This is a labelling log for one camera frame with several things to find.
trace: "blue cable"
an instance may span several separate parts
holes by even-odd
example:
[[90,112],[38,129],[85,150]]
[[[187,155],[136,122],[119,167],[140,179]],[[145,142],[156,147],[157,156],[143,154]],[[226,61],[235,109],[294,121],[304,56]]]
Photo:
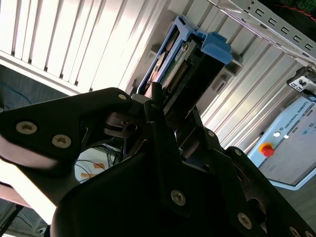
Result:
[[6,85],[6,84],[3,84],[2,82],[0,82],[0,86],[4,87],[4,88],[6,88],[6,89],[8,89],[8,90],[10,90],[10,91],[12,91],[12,92],[14,92],[14,93],[17,93],[18,95],[20,95],[20,96],[22,96],[24,99],[26,99],[26,100],[29,102],[30,105],[32,104],[31,101],[30,101],[25,95],[23,95],[23,94],[21,94],[20,92],[14,90],[14,89],[11,88],[10,86],[8,86],[8,85]]

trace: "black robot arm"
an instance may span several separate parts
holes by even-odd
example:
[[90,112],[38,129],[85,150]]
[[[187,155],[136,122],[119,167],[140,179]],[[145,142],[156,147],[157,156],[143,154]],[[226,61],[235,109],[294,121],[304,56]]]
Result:
[[[159,84],[152,95],[109,88],[0,114],[0,169],[15,172],[1,181],[39,214],[53,207],[52,237],[316,236],[240,149],[220,146],[196,108],[173,120]],[[124,160],[78,185],[79,154],[113,136],[125,139]]]

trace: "blue plastic tab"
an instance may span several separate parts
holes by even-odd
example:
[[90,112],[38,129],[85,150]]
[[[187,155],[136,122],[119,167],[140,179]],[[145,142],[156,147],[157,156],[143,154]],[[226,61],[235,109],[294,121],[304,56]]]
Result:
[[201,51],[218,61],[228,64],[232,61],[231,46],[226,43],[226,38],[216,32],[206,35]]

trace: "metal slot panel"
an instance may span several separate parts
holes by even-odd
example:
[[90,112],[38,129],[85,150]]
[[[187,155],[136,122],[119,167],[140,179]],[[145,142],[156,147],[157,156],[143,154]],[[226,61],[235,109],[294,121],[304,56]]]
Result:
[[254,19],[261,22],[265,27],[268,27],[275,33],[275,37],[271,37],[272,41],[283,40],[286,43],[281,43],[287,50],[294,51],[293,53],[297,54],[298,52],[304,53],[312,57],[313,62],[316,62],[316,44],[310,38],[305,36],[303,33],[292,27],[282,18],[274,14],[266,6],[261,4],[259,1],[239,1],[239,0],[230,0],[233,4],[240,7],[242,10],[245,10],[249,15]]

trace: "cable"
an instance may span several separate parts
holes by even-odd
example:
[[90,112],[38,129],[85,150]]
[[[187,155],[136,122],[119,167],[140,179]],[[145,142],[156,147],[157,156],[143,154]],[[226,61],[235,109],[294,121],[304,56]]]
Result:
[[22,216],[24,216],[24,218],[29,221],[29,224],[30,224],[30,225],[32,225],[32,222],[30,221],[30,219],[29,219],[26,215],[24,215],[24,213],[23,213],[22,211],[20,211],[20,214],[21,214]]
[[96,162],[93,162],[93,161],[90,161],[90,160],[87,160],[87,159],[78,159],[77,161],[90,162],[90,163],[95,164],[95,165],[99,166],[100,168],[106,170],[104,167],[102,167],[101,165],[97,164]]
[[29,102],[30,105],[32,104],[31,101],[25,95],[23,95],[22,93],[16,91],[15,89],[11,88],[10,86],[8,86],[6,84],[3,84],[2,82],[0,82],[0,86],[4,87],[4,88],[6,88],[6,89],[8,89],[8,90],[20,95],[20,96],[22,96],[24,99],[26,99]]
[[3,103],[0,103],[0,106],[3,106],[4,108],[10,110],[10,108],[7,105],[3,104]]
[[311,18],[315,23],[316,23],[316,18],[313,17],[311,14],[307,13],[306,11],[303,11],[301,9],[298,9],[297,7],[294,7],[294,6],[286,6],[286,5],[280,5],[280,4],[273,4],[274,6],[279,6],[281,8],[287,8],[287,9],[290,9],[290,10],[293,10],[293,11],[297,11],[299,13],[302,13],[306,16],[308,16],[309,18]]
[[20,216],[16,216],[17,218],[20,218],[25,224],[27,224],[29,227],[32,227],[32,225],[30,225],[29,223],[27,223],[22,217]]
[[104,146],[105,146],[108,150],[110,150],[111,152],[114,152],[114,153],[119,152],[119,151],[116,151],[116,150],[112,149],[111,147],[108,147],[107,144],[104,144]]
[[92,178],[89,172],[85,168],[83,168],[81,165],[78,165],[78,164],[75,164],[75,165],[83,169],[87,173],[87,175],[89,175],[89,178]]

